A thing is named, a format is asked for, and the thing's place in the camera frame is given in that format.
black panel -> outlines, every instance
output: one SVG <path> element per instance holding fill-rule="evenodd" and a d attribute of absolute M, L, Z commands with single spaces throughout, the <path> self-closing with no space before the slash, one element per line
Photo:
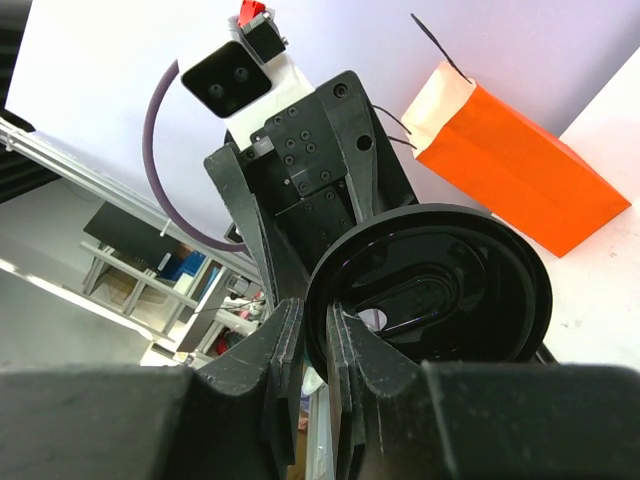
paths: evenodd
<path fill-rule="evenodd" d="M 284 480 L 302 382 L 301 302 L 204 367 L 0 372 L 3 480 Z"/>
<path fill-rule="evenodd" d="M 338 182 L 296 203 L 278 215 L 278 225 L 287 232 L 307 269 L 313 270 L 322 255 L 355 226 L 344 182 Z"/>
<path fill-rule="evenodd" d="M 268 119 L 260 134 L 271 140 L 300 197 L 347 174 L 334 130 L 316 94 Z"/>
<path fill-rule="evenodd" d="M 228 42 L 182 76 L 182 83 L 220 118 L 271 90 L 271 80 L 238 42 Z"/>
<path fill-rule="evenodd" d="M 148 268 L 162 270 L 180 242 L 133 215 L 105 203 L 84 231 Z"/>

camera lens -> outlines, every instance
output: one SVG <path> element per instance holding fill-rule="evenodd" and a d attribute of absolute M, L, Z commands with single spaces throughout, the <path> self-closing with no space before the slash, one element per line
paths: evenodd
<path fill-rule="evenodd" d="M 249 80 L 249 70 L 244 67 L 236 68 L 236 71 L 233 72 L 233 77 L 238 82 L 246 82 Z"/>
<path fill-rule="evenodd" d="M 220 100 L 224 96 L 224 88 L 222 88 L 222 85 L 218 85 L 217 83 L 215 85 L 211 85 L 211 87 L 209 87 L 209 95 L 211 95 L 211 98 L 215 100 Z"/>

black disc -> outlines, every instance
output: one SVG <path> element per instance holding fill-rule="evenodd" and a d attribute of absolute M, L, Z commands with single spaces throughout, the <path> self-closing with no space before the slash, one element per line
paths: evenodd
<path fill-rule="evenodd" d="M 416 362 L 506 362 L 535 354 L 552 296 L 542 261 L 507 226 L 476 210 L 429 204 L 358 225 L 316 266 L 306 340 L 325 380 L 326 311 L 336 300 L 379 311 L 386 324 L 378 335 Z"/>

black metal bracket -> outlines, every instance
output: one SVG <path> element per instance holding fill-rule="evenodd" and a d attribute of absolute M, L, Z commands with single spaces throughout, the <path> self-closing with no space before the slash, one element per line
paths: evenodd
<path fill-rule="evenodd" d="M 240 152 L 205 161 L 277 304 L 304 297 L 309 275 L 351 227 L 415 203 L 360 83 L 343 73 L 266 119 Z"/>
<path fill-rule="evenodd" d="M 283 480 L 296 450 L 302 302 L 205 366 L 0 375 L 0 478 Z"/>
<path fill-rule="evenodd" d="M 327 341 L 338 480 L 640 475 L 637 372 L 420 366 L 339 303 Z"/>

black wire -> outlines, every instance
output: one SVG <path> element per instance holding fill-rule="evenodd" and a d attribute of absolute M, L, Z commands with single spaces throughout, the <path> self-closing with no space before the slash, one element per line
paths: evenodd
<path fill-rule="evenodd" d="M 198 314 L 203 312 L 213 312 L 215 310 L 240 310 L 242 307 L 246 307 L 247 305 L 251 305 L 253 303 L 263 303 L 264 300 L 254 300 L 253 302 L 247 302 L 240 305 L 236 305 L 234 307 L 218 307 L 218 308 L 205 308 L 204 310 L 200 310 Z"/>
<path fill-rule="evenodd" d="M 373 108 L 375 108 L 376 110 L 380 110 L 381 112 L 386 113 L 387 115 L 389 115 L 393 120 L 395 120 L 395 122 L 400 125 L 402 128 L 404 128 L 404 130 L 411 135 L 411 130 L 409 130 L 407 127 L 404 126 L 404 123 L 402 123 L 400 120 L 398 120 L 393 113 L 391 113 L 389 110 L 385 110 L 382 107 L 379 107 L 378 105 L 371 105 Z"/>
<path fill-rule="evenodd" d="M 391 140 L 392 142 L 402 143 L 403 145 L 407 145 L 407 146 L 413 148 L 414 150 L 417 150 L 417 148 L 411 142 L 407 142 L 406 140 L 401 140 L 400 138 L 392 137 L 390 135 L 387 135 L 387 138 L 389 140 Z"/>
<path fill-rule="evenodd" d="M 449 65 L 455 68 L 456 72 L 458 72 L 462 76 L 462 78 L 464 78 L 467 82 L 471 83 L 471 80 L 469 80 L 467 76 L 464 73 L 462 73 L 462 70 L 460 70 L 458 66 L 453 62 L 453 59 L 449 56 L 449 54 L 445 51 L 445 49 L 442 48 L 442 45 L 440 45 L 440 42 L 438 41 L 438 39 L 435 37 L 433 33 L 429 31 L 429 29 L 425 26 L 425 24 L 422 23 L 420 19 L 416 17 L 413 13 L 411 14 L 411 18 L 413 18 L 413 20 L 418 24 L 418 27 L 420 27 L 420 30 L 422 30 L 422 33 L 424 33 L 427 37 L 429 37 L 429 39 L 434 43 L 434 45 L 438 47 L 438 50 L 442 52 L 442 54 L 444 55 L 444 58 L 446 58 L 447 62 L 449 62 Z"/>

